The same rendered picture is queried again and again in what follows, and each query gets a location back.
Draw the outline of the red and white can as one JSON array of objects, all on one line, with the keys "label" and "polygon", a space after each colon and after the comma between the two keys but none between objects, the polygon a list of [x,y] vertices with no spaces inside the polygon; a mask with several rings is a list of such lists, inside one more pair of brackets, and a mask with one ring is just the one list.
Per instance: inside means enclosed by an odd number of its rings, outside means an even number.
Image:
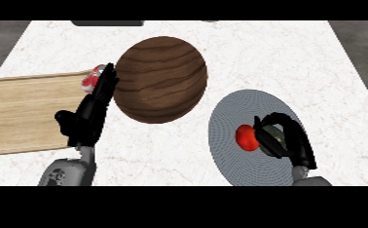
[{"label": "red and white can", "polygon": [[105,64],[99,64],[91,69],[91,71],[88,72],[88,74],[84,76],[84,78],[81,80],[80,87],[87,94],[90,94],[93,92],[94,86],[97,83],[97,79],[99,79],[99,76],[105,70],[105,67],[106,67]]}]

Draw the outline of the brown wooden bowl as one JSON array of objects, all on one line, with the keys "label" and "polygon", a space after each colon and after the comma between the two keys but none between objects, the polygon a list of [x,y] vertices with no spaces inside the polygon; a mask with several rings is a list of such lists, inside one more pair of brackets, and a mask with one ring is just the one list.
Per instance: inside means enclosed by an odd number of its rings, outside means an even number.
[{"label": "brown wooden bowl", "polygon": [[137,42],[115,65],[114,94],[122,113],[140,123],[177,120],[198,104],[207,88],[207,64],[195,47],[177,37]]}]

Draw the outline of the dark grey appliance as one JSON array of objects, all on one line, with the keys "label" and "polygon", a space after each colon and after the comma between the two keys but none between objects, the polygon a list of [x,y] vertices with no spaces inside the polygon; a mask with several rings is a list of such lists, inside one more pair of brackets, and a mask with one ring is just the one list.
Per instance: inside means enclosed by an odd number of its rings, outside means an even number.
[{"label": "dark grey appliance", "polygon": [[143,20],[71,20],[75,26],[143,26]]}]

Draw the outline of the dark green squash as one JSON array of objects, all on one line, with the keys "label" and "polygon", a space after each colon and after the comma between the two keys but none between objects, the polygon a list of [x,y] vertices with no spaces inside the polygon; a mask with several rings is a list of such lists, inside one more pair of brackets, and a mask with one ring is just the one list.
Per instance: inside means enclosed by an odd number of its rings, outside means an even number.
[{"label": "dark green squash", "polygon": [[[281,129],[278,127],[275,127],[275,126],[264,126],[263,130],[278,140],[278,142],[282,144],[282,147],[286,147],[285,136],[283,136],[283,132],[281,131]],[[260,145],[260,150],[263,151],[263,153],[267,156],[273,156],[273,154],[270,153],[270,151],[267,150],[267,148],[263,145]]]}]

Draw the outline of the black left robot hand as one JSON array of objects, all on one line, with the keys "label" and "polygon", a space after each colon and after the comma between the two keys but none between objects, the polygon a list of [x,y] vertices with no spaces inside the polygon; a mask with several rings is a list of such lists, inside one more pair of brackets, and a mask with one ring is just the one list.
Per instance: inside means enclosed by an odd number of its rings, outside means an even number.
[{"label": "black left robot hand", "polygon": [[114,64],[108,63],[94,89],[84,96],[77,111],[59,110],[56,112],[54,120],[59,123],[60,134],[69,138],[69,147],[94,146],[102,134],[108,106],[118,82]]}]

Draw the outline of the pale wooden cutting board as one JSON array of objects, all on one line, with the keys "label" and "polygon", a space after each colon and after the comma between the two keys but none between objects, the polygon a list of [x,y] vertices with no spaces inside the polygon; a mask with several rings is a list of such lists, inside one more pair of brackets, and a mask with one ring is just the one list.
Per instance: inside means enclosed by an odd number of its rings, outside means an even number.
[{"label": "pale wooden cutting board", "polygon": [[75,111],[87,71],[0,78],[0,154],[62,149],[54,113]]}]

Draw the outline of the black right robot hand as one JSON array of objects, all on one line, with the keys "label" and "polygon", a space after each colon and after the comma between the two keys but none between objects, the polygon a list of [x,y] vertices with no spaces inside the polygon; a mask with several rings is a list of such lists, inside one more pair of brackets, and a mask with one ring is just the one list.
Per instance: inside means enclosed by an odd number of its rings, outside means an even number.
[{"label": "black right robot hand", "polygon": [[[266,126],[273,125],[281,125],[283,128],[286,147],[282,147],[282,144],[264,130]],[[306,132],[301,125],[285,113],[273,112],[263,119],[254,117],[252,129],[255,140],[278,159],[288,157],[295,167],[304,166],[310,170],[317,169]]]}]

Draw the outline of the round grey placemat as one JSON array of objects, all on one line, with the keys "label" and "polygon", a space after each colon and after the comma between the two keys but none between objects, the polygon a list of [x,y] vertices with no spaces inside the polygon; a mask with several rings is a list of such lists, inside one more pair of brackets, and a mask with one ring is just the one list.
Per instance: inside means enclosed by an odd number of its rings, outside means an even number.
[{"label": "round grey placemat", "polygon": [[291,162],[276,159],[260,148],[244,151],[236,144],[236,128],[251,126],[273,112],[300,120],[288,105],[269,93],[239,90],[218,101],[208,121],[208,146],[218,171],[232,186],[291,186]]}]

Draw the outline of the red tomato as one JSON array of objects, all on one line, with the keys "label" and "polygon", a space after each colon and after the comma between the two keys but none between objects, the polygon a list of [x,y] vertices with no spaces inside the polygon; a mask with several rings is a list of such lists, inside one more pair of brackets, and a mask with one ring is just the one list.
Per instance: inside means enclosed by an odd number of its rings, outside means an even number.
[{"label": "red tomato", "polygon": [[241,125],[236,128],[236,145],[247,152],[251,152],[258,148],[258,141],[254,135],[254,128],[248,125]]}]

